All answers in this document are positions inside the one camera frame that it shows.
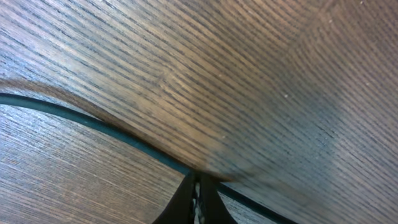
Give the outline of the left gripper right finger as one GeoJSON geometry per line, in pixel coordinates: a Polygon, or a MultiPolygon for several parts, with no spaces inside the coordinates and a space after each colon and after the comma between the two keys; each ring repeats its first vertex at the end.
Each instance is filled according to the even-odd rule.
{"type": "Polygon", "coordinates": [[[208,175],[199,175],[199,186],[200,223],[237,224],[208,175]]]}

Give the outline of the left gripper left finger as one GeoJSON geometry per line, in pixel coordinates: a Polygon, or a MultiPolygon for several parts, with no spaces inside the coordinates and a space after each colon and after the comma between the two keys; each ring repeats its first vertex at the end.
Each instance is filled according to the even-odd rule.
{"type": "Polygon", "coordinates": [[[189,173],[182,180],[170,202],[153,224],[192,224],[194,223],[195,175],[189,173]]]}

